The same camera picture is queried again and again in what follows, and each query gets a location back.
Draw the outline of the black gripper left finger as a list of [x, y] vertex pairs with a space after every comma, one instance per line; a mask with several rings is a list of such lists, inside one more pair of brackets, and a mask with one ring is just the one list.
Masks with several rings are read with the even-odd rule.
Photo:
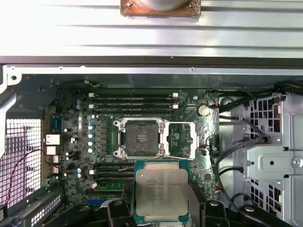
[[135, 219], [124, 200], [115, 200], [106, 207], [83, 206], [68, 218], [69, 227], [134, 227]]

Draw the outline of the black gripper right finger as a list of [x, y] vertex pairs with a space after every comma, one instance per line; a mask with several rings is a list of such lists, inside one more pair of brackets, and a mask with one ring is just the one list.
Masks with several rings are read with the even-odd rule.
[[238, 211], [221, 202], [207, 200], [195, 181], [189, 182], [188, 208], [195, 227], [284, 227], [285, 222], [254, 205], [244, 205]]

